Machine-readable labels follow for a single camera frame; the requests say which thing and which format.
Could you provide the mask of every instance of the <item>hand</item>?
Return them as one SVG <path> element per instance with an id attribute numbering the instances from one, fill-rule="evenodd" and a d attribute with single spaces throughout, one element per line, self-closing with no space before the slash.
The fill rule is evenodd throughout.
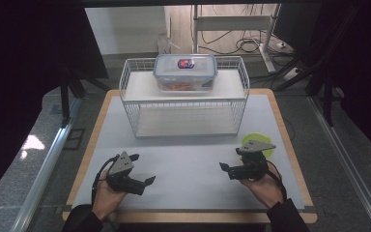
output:
<path id="1" fill-rule="evenodd" d="M 107 169 L 101 173 L 97 186 L 95 203 L 92 209 L 92 212 L 95 213 L 101 221 L 104 221 L 107 216 L 116 211 L 127 195 L 126 192 L 114 191 L 105 181 L 106 176 Z"/>
<path id="2" fill-rule="evenodd" d="M 268 168 L 275 174 L 276 177 L 281 179 L 282 177 L 276 170 L 276 168 L 268 163 Z M 250 180 L 240 180 L 241 184 L 248 187 L 249 190 L 255 195 L 255 197 L 263 203 L 267 208 L 271 208 L 277 202 L 283 203 L 282 192 L 279 189 L 276 181 L 269 175 L 265 175 L 261 180 L 253 182 Z"/>

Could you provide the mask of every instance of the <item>black curtain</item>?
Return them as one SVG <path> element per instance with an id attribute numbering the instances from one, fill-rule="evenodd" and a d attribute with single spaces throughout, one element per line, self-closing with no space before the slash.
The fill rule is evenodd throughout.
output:
<path id="1" fill-rule="evenodd" d="M 34 126 L 43 96 L 60 86 L 62 75 L 79 74 L 107 78 L 78 2 L 0 1 L 0 179 Z"/>
<path id="2" fill-rule="evenodd" d="M 335 25 L 335 21 L 343 12 L 344 4 L 356 2 L 337 1 L 323 4 L 313 41 L 322 37 L 329 26 Z M 313 53 L 314 57 L 318 58 L 323 50 L 322 45 L 318 52 Z M 342 108 L 371 140 L 371 1 L 363 1 L 329 60 L 329 68 L 334 85 L 340 87 L 345 94 L 341 101 Z"/>

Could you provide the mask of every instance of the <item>white wall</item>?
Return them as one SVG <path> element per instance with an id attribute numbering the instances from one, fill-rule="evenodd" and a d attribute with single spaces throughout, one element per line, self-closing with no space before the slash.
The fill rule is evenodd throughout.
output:
<path id="1" fill-rule="evenodd" d="M 166 34 L 164 7 L 86 9 L 100 52 L 157 52 L 158 34 Z"/>

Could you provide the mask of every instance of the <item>floor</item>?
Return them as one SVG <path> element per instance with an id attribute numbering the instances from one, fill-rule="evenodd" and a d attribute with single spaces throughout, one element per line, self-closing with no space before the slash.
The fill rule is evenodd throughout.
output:
<path id="1" fill-rule="evenodd" d="M 225 49 L 218 46 L 214 49 Z M 151 57 L 155 54 L 106 55 L 104 63 L 109 79 L 102 82 L 118 88 L 118 80 L 127 58 Z M 258 53 L 240 53 L 245 61 L 249 76 L 263 76 L 267 72 Z M 278 64 L 286 64 L 290 57 L 276 57 Z M 362 202 L 347 169 L 327 136 L 324 126 L 318 120 L 318 113 L 304 93 L 308 79 L 275 92 L 284 117 L 285 126 L 291 136 L 300 167 L 314 202 L 318 221 L 309 224 L 311 231 L 371 231 L 371 218 Z M 270 88 L 284 82 L 283 78 L 253 77 L 251 87 Z M 64 224 L 62 210 L 81 162 L 105 93 L 83 81 L 87 95 L 82 100 L 71 133 L 51 173 L 43 196 L 27 231 L 60 231 Z M 52 142 L 62 122 L 60 91 L 55 89 L 43 99 L 43 110 L 30 132 L 29 140 L 19 151 L 13 164 L 0 182 L 0 231 L 10 231 L 23 202 L 44 163 Z M 360 178 L 371 192 L 371 142 L 353 124 L 340 107 L 340 100 L 332 105 L 333 129 L 340 138 Z M 103 231 L 111 231 L 105 225 Z"/>

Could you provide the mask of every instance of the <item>label on container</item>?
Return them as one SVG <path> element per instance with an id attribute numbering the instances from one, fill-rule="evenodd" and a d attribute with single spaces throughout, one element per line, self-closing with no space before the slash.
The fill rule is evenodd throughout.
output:
<path id="1" fill-rule="evenodd" d="M 177 66 L 179 69 L 192 69 L 194 68 L 194 60 L 193 59 L 180 59 L 179 62 L 177 63 Z"/>

